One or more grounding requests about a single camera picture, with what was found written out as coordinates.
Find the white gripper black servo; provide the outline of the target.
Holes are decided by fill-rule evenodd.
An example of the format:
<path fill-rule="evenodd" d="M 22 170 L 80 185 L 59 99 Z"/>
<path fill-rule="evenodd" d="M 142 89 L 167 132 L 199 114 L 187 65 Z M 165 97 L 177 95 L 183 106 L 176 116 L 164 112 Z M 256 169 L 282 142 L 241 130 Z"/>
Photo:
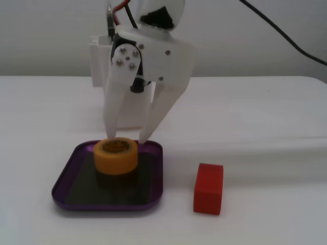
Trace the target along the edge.
<path fill-rule="evenodd" d="M 110 71 L 104 91 L 104 125 L 107 138 L 115 138 L 117 119 L 127 91 L 136 77 L 155 82 L 139 143 L 145 143 L 185 92 L 193 70 L 195 49 L 172 37 L 169 31 L 119 25 L 112 44 Z"/>

